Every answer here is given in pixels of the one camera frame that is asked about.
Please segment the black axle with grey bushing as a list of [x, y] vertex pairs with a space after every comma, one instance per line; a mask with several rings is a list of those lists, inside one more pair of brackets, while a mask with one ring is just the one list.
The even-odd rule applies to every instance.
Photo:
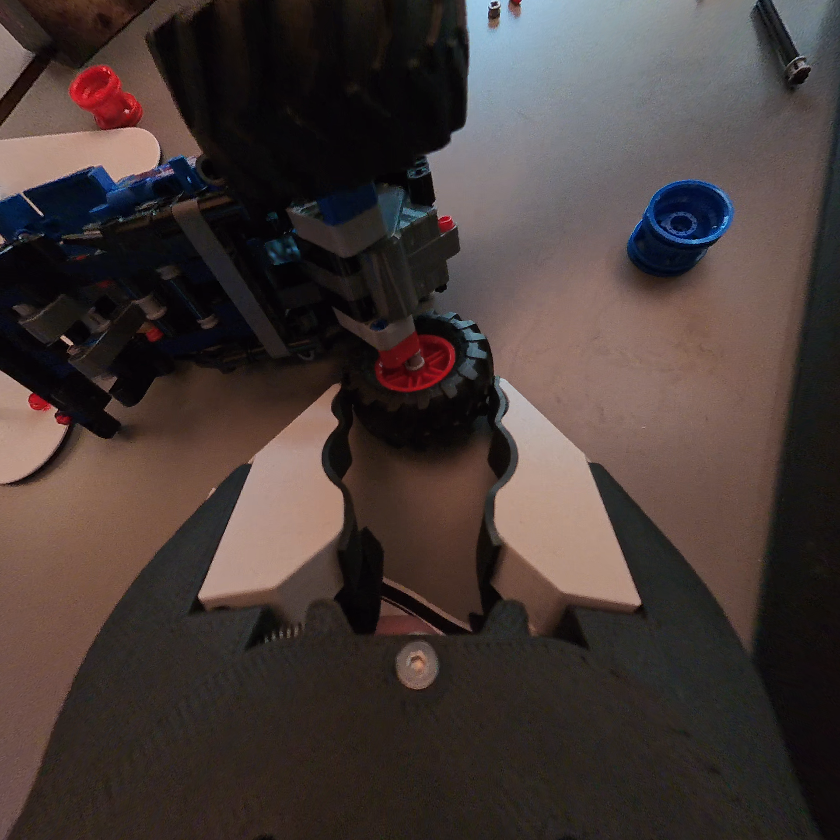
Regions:
[[773, 1], [755, 1], [753, 9], [768, 36], [784, 84], [792, 90], [800, 88], [812, 72], [809, 59], [795, 44]]

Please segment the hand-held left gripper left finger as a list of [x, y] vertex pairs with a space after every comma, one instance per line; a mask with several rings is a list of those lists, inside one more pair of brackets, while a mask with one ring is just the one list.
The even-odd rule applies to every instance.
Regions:
[[203, 608], [264, 606], [291, 625], [334, 600], [356, 633], [375, 631], [384, 551], [343, 481], [353, 418], [333, 385], [253, 457], [198, 592]]

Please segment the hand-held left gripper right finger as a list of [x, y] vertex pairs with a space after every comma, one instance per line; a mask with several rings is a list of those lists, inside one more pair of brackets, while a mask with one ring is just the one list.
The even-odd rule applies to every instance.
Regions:
[[631, 615], [642, 606], [589, 459], [509, 381], [488, 401], [486, 494], [476, 549], [484, 616], [522, 604], [533, 635], [571, 607]]

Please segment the grey desk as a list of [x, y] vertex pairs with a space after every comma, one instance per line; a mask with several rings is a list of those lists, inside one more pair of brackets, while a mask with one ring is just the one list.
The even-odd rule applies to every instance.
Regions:
[[[837, 107], [838, 2], [777, 2], [812, 62], [788, 89], [753, 2], [468, 2], [465, 127], [430, 163], [461, 251], [443, 295], [499, 373], [606, 467], [750, 645]], [[729, 195], [696, 267], [627, 240], [666, 184]], [[2, 487], [2, 838], [90, 645], [155, 552], [338, 377], [334, 360], [184, 365], [111, 440], [72, 430]]]

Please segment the black toy wheel blue rim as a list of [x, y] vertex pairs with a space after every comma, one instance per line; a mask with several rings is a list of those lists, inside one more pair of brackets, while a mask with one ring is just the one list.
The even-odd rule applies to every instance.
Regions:
[[245, 203], [284, 207], [376, 181], [466, 123], [466, 2], [196, 2], [146, 43]]

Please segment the white base metal stand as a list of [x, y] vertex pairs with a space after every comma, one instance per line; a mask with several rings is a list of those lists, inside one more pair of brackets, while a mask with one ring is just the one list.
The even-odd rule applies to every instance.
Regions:
[[[102, 165], [115, 181], [161, 161], [161, 146], [145, 129], [58, 133], [1, 141], [2, 197]], [[1, 484], [33, 476], [60, 451], [70, 432], [55, 408], [29, 404], [31, 389], [1, 373]]]

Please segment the black toy wheel red rim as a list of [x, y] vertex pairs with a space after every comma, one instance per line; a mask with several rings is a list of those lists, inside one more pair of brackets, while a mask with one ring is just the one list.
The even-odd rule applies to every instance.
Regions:
[[361, 425], [387, 445], [458, 445], [487, 411], [494, 381], [489, 341], [475, 321], [454, 312], [427, 312], [415, 325], [423, 367], [387, 370], [371, 346], [356, 346], [343, 370], [343, 397]]

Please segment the toy brick monster truck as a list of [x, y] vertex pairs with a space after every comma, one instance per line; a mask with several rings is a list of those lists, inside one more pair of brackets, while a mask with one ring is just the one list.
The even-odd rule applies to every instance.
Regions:
[[459, 251], [426, 156], [257, 219], [204, 154], [122, 179], [101, 165], [2, 199], [2, 373], [29, 406], [113, 438], [177, 361], [220, 372], [316, 360], [350, 343], [359, 413], [414, 411], [375, 433], [453, 427], [463, 328], [434, 326]]

